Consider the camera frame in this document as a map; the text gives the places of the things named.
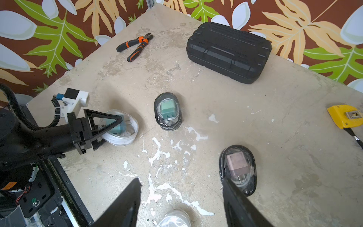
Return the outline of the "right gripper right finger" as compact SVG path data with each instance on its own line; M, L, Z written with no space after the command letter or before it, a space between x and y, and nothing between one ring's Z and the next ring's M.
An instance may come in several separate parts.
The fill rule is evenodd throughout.
M256 209L238 187L223 180L223 198L229 227L271 227L272 224Z

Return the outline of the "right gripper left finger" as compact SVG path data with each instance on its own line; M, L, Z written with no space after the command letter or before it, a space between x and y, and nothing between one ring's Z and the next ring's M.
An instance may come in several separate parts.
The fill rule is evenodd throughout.
M133 179L93 227L135 227L141 203L141 183Z

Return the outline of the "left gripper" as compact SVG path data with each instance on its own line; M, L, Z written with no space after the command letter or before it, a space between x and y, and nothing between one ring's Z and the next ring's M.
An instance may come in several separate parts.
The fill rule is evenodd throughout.
M90 109L84 109L84 114L82 118L77 118L74 112L67 114L72 142L80 155L86 154L90 148L99 149L106 140L98 138L123 122L120 115Z

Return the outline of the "pink charger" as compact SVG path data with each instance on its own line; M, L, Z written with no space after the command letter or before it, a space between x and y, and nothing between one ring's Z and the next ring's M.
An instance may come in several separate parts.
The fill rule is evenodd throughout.
M251 170L251 167L242 152L227 155L227 166L233 177L248 174Z

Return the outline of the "teal charger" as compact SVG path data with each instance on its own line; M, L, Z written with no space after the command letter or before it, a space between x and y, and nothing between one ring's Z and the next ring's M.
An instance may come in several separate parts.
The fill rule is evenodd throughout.
M109 133L120 135L120 134L126 132L126 122L125 122L123 114L121 114L121 118L122 118L122 123L115 126L114 128L112 128L109 131ZM106 119L105 124L109 125L109 124L112 124L114 121L115 121L114 119Z
M177 104L173 99L164 99L160 104L163 119L170 120L177 117Z

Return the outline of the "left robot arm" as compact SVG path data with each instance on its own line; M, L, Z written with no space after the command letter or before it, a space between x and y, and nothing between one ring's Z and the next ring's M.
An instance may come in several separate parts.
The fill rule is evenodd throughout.
M30 122L23 113L15 93L1 84L11 111L1 112L1 171L38 162L49 157L60 158L64 153L87 149L97 150L105 143L99 138L123 119L120 115L84 109L84 117L77 118L82 107L89 103L89 93L68 88L65 94L53 96L54 119L46 127Z

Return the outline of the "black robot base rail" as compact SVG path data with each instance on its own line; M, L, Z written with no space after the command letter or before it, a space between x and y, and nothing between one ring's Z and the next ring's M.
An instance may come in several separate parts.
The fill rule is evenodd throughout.
M2 227L90 227L94 219L56 158L1 172Z

